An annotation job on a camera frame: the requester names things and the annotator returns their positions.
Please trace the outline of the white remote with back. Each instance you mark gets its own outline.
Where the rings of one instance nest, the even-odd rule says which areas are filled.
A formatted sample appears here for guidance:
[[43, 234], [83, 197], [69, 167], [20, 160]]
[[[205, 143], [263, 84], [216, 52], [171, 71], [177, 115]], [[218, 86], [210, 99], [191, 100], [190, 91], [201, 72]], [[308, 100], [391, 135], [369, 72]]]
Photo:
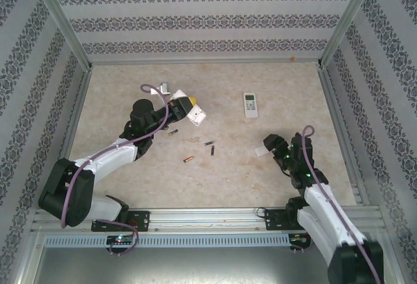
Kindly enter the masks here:
[[[170, 101], [177, 100], [179, 97], [187, 96], [182, 90], [177, 90], [172, 97], [170, 98]], [[195, 126], [199, 126], [206, 118], [207, 114], [196, 104], [193, 106], [192, 110], [189, 112], [187, 118], [192, 122]]]

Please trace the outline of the white remote with display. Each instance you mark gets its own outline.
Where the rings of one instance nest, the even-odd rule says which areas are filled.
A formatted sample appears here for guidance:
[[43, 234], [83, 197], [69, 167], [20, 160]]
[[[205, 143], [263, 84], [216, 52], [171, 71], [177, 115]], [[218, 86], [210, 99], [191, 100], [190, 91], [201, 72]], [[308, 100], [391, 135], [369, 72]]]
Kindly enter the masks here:
[[254, 92], [244, 92], [244, 114], [247, 119], [256, 119], [258, 117], [257, 99]]

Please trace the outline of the grey metal sheet panel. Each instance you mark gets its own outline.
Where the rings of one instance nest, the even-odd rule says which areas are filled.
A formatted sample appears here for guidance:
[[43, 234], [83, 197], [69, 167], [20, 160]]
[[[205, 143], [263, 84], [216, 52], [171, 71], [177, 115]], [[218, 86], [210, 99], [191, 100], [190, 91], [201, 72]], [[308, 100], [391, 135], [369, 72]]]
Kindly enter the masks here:
[[319, 251], [287, 248], [48, 248], [35, 284], [328, 284]]

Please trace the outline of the thin aluminium wall rail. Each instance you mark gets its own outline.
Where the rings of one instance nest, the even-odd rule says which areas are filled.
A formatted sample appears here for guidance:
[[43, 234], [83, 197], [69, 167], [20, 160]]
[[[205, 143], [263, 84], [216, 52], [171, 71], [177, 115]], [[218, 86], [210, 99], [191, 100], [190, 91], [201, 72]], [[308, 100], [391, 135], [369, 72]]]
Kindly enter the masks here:
[[145, 66], [145, 65], [168, 65], [168, 64], [269, 64], [269, 63], [314, 63], [319, 64], [318, 59], [180, 59], [180, 60], [147, 60], [147, 61], [101, 61], [91, 63], [96, 66]]

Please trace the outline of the aluminium side rail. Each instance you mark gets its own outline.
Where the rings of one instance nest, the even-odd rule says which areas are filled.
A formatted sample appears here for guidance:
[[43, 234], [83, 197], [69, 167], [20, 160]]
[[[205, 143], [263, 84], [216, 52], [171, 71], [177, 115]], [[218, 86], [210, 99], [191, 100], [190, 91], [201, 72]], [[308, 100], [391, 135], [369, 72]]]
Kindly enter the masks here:
[[351, 147], [351, 142], [343, 121], [343, 115], [340, 111], [338, 100], [332, 88], [330, 78], [328, 77], [326, 70], [320, 66], [317, 67], [317, 73], [321, 82], [330, 116], [332, 118], [336, 137], [338, 139], [339, 147], [341, 149], [343, 161], [345, 162], [345, 168], [354, 191], [356, 202], [363, 206], [371, 206], [371, 201], [369, 200], [362, 174], [356, 161], [356, 156], [354, 155], [354, 151]]
[[67, 113], [67, 116], [65, 117], [67, 119], [67, 124], [64, 130], [64, 135], [63, 135], [63, 142], [61, 144], [61, 147], [59, 149], [59, 152], [57, 154], [57, 159], [53, 165], [53, 167], [51, 168], [51, 171], [48, 173], [48, 177], [47, 177], [47, 181], [42, 189], [42, 193], [40, 194], [39, 200], [38, 200], [38, 206], [39, 208], [44, 210], [44, 198], [48, 193], [48, 189], [49, 189], [49, 179], [53, 178], [53, 168], [55, 167], [55, 164], [57, 163], [57, 161], [59, 160], [59, 158], [63, 158], [63, 157], [67, 157], [68, 156], [68, 151], [70, 151], [71, 148], [71, 144], [72, 144], [72, 138], [75, 134], [74, 130], [75, 128], [75, 121], [76, 121], [76, 113], [78, 112], [78, 109], [80, 107], [80, 104], [82, 103], [81, 101], [81, 97], [83, 96], [83, 90], [85, 88], [85, 86], [87, 85], [87, 82], [89, 80], [91, 76], [91, 71], [86, 71], [83, 73], [81, 79], [80, 79], [80, 83], [78, 85], [77, 91], [76, 91], [76, 95], [74, 97], [74, 101], [71, 104], [71, 107], [69, 108], [70, 112]]

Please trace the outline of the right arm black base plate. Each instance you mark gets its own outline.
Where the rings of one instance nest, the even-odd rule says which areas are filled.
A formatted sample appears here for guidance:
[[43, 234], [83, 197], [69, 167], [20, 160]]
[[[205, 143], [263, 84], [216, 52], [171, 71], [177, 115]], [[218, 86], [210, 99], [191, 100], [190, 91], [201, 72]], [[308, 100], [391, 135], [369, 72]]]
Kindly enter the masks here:
[[284, 208], [264, 210], [267, 231], [289, 231], [293, 228]]

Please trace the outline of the long aluminium mounting rail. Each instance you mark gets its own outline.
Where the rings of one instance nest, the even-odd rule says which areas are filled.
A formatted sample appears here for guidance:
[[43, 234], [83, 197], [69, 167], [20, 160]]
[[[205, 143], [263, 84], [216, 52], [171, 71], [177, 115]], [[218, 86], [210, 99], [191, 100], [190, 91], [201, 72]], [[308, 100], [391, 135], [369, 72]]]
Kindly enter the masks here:
[[[377, 206], [346, 206], [345, 213], [361, 231], [386, 227]], [[266, 231], [261, 211], [255, 208], [150, 208], [148, 233], [238, 233]], [[92, 221], [62, 228], [60, 221], [43, 210], [35, 212], [31, 233], [81, 234], [91, 231]]]

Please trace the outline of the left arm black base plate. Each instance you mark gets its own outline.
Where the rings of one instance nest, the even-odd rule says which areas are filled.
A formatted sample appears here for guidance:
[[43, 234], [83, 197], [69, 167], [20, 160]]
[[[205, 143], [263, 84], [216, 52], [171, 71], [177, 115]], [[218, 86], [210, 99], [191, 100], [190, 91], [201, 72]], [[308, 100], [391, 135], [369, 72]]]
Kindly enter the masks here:
[[150, 212], [128, 210], [122, 212], [113, 221], [94, 220], [91, 224], [92, 232], [147, 232], [149, 229]]

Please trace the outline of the aluminium frame post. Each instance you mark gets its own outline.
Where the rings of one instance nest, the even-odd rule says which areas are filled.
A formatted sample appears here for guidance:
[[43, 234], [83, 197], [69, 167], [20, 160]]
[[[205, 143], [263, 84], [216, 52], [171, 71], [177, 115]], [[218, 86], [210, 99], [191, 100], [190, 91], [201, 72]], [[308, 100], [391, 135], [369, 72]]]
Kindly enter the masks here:
[[347, 29], [350, 27], [353, 19], [355, 18], [357, 12], [360, 9], [361, 4], [364, 0], [350, 0], [347, 8], [345, 9], [343, 15], [341, 16], [338, 24], [332, 36], [330, 37], [321, 58], [318, 60], [317, 67], [323, 68], [327, 66], [330, 62], [334, 52], [337, 50], [340, 45]]
[[81, 45], [72, 25], [70, 24], [69, 19], [66, 17], [65, 12], [63, 11], [58, 0], [43, 0], [44, 4], [47, 6], [50, 14], [52, 15], [55, 23], [58, 28], [61, 30], [65, 40], [68, 42], [70, 49], [76, 56], [78, 62], [80, 63], [84, 71], [91, 69], [91, 62], [88, 59], [88, 56]]

